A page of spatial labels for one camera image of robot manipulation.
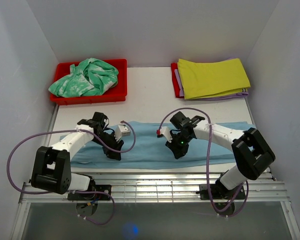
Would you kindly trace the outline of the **light blue trousers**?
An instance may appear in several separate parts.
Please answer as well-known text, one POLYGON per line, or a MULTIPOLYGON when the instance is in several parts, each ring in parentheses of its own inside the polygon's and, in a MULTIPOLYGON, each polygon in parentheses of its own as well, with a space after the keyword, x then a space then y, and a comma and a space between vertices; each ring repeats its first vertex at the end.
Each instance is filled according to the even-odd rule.
POLYGON ((106 157, 102 146, 90 141, 71 159, 71 166, 88 169, 144 169, 163 170, 189 168, 206 165, 208 141, 193 139, 184 157, 175 159, 172 151, 166 147, 166 139, 158 138, 155 131, 158 123, 131 121, 136 135, 124 137, 123 149, 133 149, 121 154, 121 160, 106 157))

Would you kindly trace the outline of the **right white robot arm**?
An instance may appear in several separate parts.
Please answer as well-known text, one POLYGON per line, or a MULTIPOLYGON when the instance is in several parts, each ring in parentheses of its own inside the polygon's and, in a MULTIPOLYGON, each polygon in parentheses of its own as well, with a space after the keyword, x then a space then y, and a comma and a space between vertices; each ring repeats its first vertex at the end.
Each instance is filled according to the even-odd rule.
POLYGON ((239 185, 247 180, 257 180, 259 176, 275 161, 276 157, 259 130, 251 127, 236 130, 212 124, 202 116, 186 117, 178 111, 170 119, 177 132, 168 127, 160 127, 157 136, 166 138, 168 147, 174 157, 184 157, 191 140, 207 140, 208 144, 221 146, 234 155, 236 165, 223 173, 209 190, 222 199, 232 197, 239 185))

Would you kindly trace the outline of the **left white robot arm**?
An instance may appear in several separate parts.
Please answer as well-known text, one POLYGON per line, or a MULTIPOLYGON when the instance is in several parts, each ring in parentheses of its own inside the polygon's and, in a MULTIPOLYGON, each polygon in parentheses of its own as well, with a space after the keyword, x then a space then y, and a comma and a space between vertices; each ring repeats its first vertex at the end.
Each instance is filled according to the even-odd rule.
POLYGON ((130 130, 124 124, 116 129, 108 128, 108 117, 95 112, 91 119, 81 119, 74 132, 51 146, 40 147, 35 156, 31 186, 50 193, 64 194, 78 191, 85 199, 96 195, 96 187, 90 176, 72 173, 71 160, 87 143, 103 146, 103 153, 109 159, 121 160, 120 151, 124 145, 122 137, 129 136, 130 130))

